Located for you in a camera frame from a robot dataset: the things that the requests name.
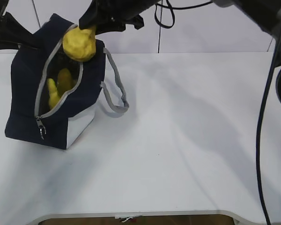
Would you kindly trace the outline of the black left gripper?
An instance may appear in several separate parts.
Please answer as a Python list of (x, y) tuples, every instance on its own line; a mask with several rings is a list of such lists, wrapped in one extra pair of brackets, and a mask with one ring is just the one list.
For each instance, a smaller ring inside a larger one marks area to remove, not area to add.
[(38, 49), (41, 41), (26, 30), (9, 12), (3, 13), (8, 0), (0, 0), (0, 50), (18, 50), (22, 46)]

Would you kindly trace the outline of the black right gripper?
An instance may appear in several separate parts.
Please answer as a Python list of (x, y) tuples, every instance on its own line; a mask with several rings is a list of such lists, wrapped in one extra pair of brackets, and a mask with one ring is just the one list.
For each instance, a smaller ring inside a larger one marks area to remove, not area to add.
[(79, 19), (81, 30), (96, 26), (96, 35), (123, 32), (126, 25), (135, 29), (144, 26), (141, 13), (155, 5), (156, 0), (94, 0)]

